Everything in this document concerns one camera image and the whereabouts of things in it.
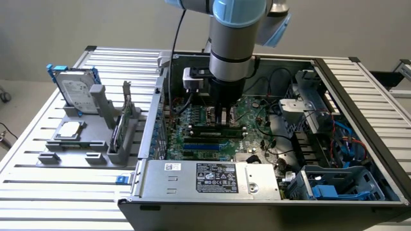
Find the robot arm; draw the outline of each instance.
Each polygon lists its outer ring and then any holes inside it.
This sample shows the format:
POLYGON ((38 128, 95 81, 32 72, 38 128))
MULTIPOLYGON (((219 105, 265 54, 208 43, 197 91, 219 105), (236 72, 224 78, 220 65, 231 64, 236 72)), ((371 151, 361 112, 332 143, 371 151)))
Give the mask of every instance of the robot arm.
POLYGON ((289 17, 285 0, 165 0, 171 5, 209 14, 209 96, 216 121, 241 97, 255 44, 275 47, 289 17))

